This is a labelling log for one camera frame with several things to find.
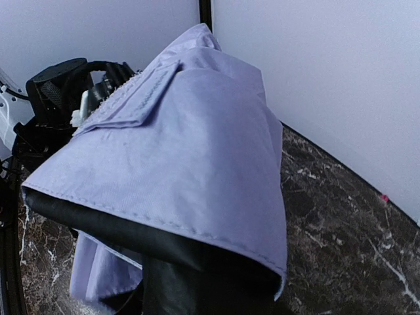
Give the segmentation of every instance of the stitching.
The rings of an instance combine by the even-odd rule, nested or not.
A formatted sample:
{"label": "stitching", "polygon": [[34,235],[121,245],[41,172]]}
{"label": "stitching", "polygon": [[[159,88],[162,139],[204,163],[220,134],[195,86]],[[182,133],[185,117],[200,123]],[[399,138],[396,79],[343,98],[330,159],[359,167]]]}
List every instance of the stitching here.
{"label": "stitching", "polygon": [[[104,205],[102,203],[97,203],[95,201],[89,201],[89,200],[87,200],[85,198],[78,198],[78,197],[74,197],[74,196],[62,194],[62,193],[59,193],[59,192],[53,192],[52,190],[46,189],[44,187],[40,187],[40,186],[38,186],[36,184],[32,184],[30,182],[25,182],[24,185],[27,186],[27,187],[30,187],[30,188],[38,189],[40,191],[48,192],[52,196],[60,196],[60,197],[66,198],[67,200],[74,200],[74,201],[83,202],[83,203],[85,203],[87,205],[98,206],[98,207],[104,208],[106,210],[112,211],[114,213],[124,213],[124,214],[127,214],[126,211],[122,211],[122,210],[116,209],[114,207],[110,207],[108,205]],[[248,248],[248,246],[246,246],[246,245],[244,245],[242,243],[232,242],[231,240],[228,240],[228,239],[222,238],[222,237],[218,237],[218,236],[212,236],[210,233],[206,233],[206,232],[204,232],[204,233],[198,233],[193,228],[186,228],[186,227],[183,227],[182,225],[176,224],[174,222],[165,222],[162,219],[152,219],[152,218],[150,218],[147,215],[140,215],[139,216],[138,213],[128,213],[128,214],[133,215],[135,217],[141,217],[141,218],[143,218],[143,219],[145,219],[147,221],[155,222],[155,223],[158,223],[158,224],[163,225],[163,226],[171,226],[172,228],[175,228],[177,230],[188,231],[189,233],[191,233],[193,235],[201,236],[201,237],[207,238],[209,240],[217,240],[217,241],[220,241],[222,243],[227,243],[229,245],[233,245],[234,247],[239,247],[240,249],[242,249],[242,250],[244,250],[244,251],[246,251],[248,253],[252,253],[252,254],[258,256],[259,258],[263,259],[268,264],[272,265],[275,269],[277,269],[277,270],[279,270],[279,271],[281,271],[283,273],[285,272],[282,267],[277,266],[277,264],[274,261],[271,261],[267,256],[261,255],[260,253],[258,253],[256,251],[253,251],[252,249]]]}
{"label": "stitching", "polygon": [[141,111],[150,101],[150,99],[152,98],[153,94],[157,91],[158,87],[162,84],[163,79],[165,78],[165,76],[167,75],[168,71],[165,71],[161,77],[156,81],[155,85],[152,87],[152,89],[149,91],[149,93],[146,95],[146,97],[144,98],[144,100],[141,102],[141,104],[135,108],[130,115],[128,115],[128,117],[124,117],[124,115],[118,115],[116,118],[121,119],[121,118],[132,118],[134,115],[137,115],[137,113],[139,111]]}

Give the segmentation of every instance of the red spot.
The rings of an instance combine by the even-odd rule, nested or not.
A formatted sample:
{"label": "red spot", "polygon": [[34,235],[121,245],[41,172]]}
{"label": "red spot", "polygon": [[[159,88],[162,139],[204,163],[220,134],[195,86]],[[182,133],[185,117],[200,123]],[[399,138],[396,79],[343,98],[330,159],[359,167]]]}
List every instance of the red spot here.
{"label": "red spot", "polygon": [[385,202],[388,202],[388,201],[389,201],[389,198],[388,198],[388,196],[387,196],[387,195],[382,195],[382,196],[381,196],[381,199],[382,199],[383,201],[385,201]]}

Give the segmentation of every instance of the white wall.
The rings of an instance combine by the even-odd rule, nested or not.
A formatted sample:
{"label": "white wall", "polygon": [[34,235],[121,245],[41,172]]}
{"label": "white wall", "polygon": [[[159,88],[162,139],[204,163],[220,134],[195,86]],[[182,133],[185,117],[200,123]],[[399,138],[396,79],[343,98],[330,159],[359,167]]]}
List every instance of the white wall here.
{"label": "white wall", "polygon": [[213,0],[286,124],[420,222],[420,1]]}
{"label": "white wall", "polygon": [[0,67],[23,87],[81,56],[142,69],[199,21],[198,0],[0,1]]}

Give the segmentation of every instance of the black fabric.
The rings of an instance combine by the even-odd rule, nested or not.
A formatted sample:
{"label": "black fabric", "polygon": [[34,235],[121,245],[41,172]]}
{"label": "black fabric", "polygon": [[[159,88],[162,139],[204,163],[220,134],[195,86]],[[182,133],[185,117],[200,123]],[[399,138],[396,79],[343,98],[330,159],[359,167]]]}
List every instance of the black fabric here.
{"label": "black fabric", "polygon": [[245,278],[197,270],[144,256],[144,315],[268,315],[275,302]]}
{"label": "black fabric", "polygon": [[271,314],[282,279],[259,262],[29,188],[24,191],[33,211],[142,262],[145,315]]}

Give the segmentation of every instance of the marble surface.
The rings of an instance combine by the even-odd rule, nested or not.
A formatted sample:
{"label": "marble surface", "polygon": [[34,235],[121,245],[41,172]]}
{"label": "marble surface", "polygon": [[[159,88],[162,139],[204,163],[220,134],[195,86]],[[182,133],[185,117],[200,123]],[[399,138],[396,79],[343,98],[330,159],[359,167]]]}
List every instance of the marble surface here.
{"label": "marble surface", "polygon": [[282,190],[297,314],[420,314],[420,233],[399,209],[285,131]]}
{"label": "marble surface", "polygon": [[[282,190],[296,314],[420,314],[420,233],[400,210],[299,135],[285,130]],[[74,239],[20,210],[28,314],[105,314],[69,298]]]}

